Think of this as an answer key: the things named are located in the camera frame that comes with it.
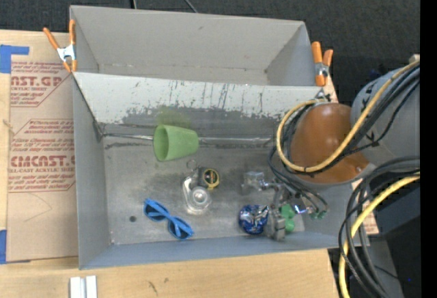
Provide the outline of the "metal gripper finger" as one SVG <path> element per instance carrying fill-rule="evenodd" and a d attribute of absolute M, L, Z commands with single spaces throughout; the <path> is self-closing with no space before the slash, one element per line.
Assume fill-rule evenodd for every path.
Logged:
<path fill-rule="evenodd" d="M 285 239 L 285 218 L 272 206 L 268 211 L 268 237 L 276 241 Z"/>
<path fill-rule="evenodd" d="M 246 172 L 241 184 L 241 193 L 242 195 L 248 195 L 254 191 L 267 191 L 273 187 L 274 185 L 266 179 L 263 172 Z"/>

